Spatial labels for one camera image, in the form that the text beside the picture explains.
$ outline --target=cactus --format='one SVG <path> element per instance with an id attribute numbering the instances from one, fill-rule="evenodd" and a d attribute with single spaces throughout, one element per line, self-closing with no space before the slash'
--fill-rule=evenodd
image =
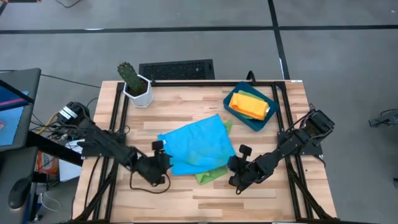
<path id="1" fill-rule="evenodd" d="M 131 91 L 137 94 L 144 93 L 144 86 L 142 85 L 142 80 L 137 76 L 134 67 L 128 62 L 120 63 L 118 66 L 119 75 L 127 83 Z"/>

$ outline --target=gray carpet floor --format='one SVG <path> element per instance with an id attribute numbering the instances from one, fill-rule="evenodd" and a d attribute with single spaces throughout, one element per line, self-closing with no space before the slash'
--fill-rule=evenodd
<path id="1" fill-rule="evenodd" d="M 60 0 L 71 4 L 72 0 Z M 394 0 L 275 0 L 280 26 L 398 24 Z M 263 0 L 82 0 L 8 4 L 0 30 L 176 26 L 271 26 Z M 338 216 L 396 223 L 397 129 L 370 128 L 368 119 L 398 107 L 398 30 L 281 31 L 291 79 L 303 80 L 309 102 L 335 123 L 323 143 Z M 39 67 L 43 74 L 100 85 L 119 80 L 116 66 L 212 58 L 216 79 L 282 79 L 273 31 L 113 34 L 0 34 L 0 69 Z M 87 103 L 98 89 L 42 77 L 34 112 L 46 121 L 69 101 Z M 96 103 L 90 105 L 94 111 Z M 40 223 L 70 217 L 77 179 L 49 195 L 63 206 L 42 209 Z"/>

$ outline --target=green cloth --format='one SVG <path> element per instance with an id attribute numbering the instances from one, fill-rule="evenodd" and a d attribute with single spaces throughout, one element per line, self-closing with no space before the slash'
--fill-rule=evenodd
<path id="1" fill-rule="evenodd" d="M 223 166 L 215 170 L 203 172 L 201 174 L 195 174 L 195 176 L 197 177 L 199 184 L 202 185 L 202 184 L 207 184 L 227 173 L 228 170 L 226 169 L 226 166 Z"/>
<path id="2" fill-rule="evenodd" d="M 223 122 L 223 124 L 226 129 L 226 133 L 229 134 L 231 132 L 231 128 L 232 128 L 232 121 L 225 121 L 225 122 Z"/>
<path id="3" fill-rule="evenodd" d="M 239 90 L 238 93 L 240 93 L 240 94 L 242 94 L 242 95 L 246 95 L 246 96 L 253 97 L 253 98 L 257 99 L 257 100 L 262 100 L 262 101 L 264 101 L 261 97 L 258 97 L 258 96 L 254 95 L 254 94 L 252 94 L 252 93 L 248 93 L 248 92 L 243 91 L 243 90 Z M 250 117 L 250 116 L 248 116 L 248 115 L 244 115 L 244 114 L 241 114 L 241 115 L 242 115 L 242 117 L 244 117 L 244 118 L 246 118 L 246 119 L 254 119 L 254 118 L 252 118 L 252 117 Z"/>
<path id="4" fill-rule="evenodd" d="M 225 122 L 223 122 L 223 124 L 226 129 L 226 132 L 229 134 L 231 132 L 231 128 L 232 128 L 232 121 L 225 121 Z M 209 183 L 227 173 L 228 173 L 228 170 L 227 170 L 226 166 L 223 166 L 223 167 L 217 168 L 215 170 L 203 172 L 200 174 L 195 174 L 195 176 L 196 176 L 199 184 L 202 185 L 202 184 L 207 184 L 207 183 Z"/>

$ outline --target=computer mouse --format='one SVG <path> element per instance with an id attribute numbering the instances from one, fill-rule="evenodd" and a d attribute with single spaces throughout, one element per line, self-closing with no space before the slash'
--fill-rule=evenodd
<path id="1" fill-rule="evenodd" d="M 30 183 L 29 178 L 19 179 L 15 182 L 8 195 L 8 205 L 10 208 L 17 209 L 23 206 L 27 194 L 30 192 Z"/>

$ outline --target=blue tray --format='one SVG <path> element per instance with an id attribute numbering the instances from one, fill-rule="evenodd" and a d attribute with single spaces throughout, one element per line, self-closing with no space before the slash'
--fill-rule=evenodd
<path id="1" fill-rule="evenodd" d="M 268 103 L 269 111 L 267 113 L 266 118 L 263 121 L 258 120 L 258 119 L 246 119 L 242 116 L 241 113 L 239 113 L 229 107 L 229 102 L 231 101 L 232 95 L 234 93 L 237 93 L 239 90 L 243 90 L 245 92 L 252 93 L 252 94 L 262 98 L 265 102 Z M 245 82 L 238 83 L 236 85 L 236 87 L 234 88 L 234 90 L 232 90 L 232 92 L 229 93 L 228 96 L 226 96 L 226 98 L 224 99 L 224 108 L 226 110 L 228 110 L 231 114 L 235 115 L 235 117 L 239 118 L 243 123 L 247 124 L 251 129 L 253 129 L 255 131 L 260 131 L 266 125 L 266 123 L 269 121 L 271 116 L 278 109 L 278 106 L 279 105 L 277 103 L 273 102 L 270 98 L 264 96 L 264 94 L 257 91 L 255 88 L 253 88 L 251 85 L 249 85 Z"/>

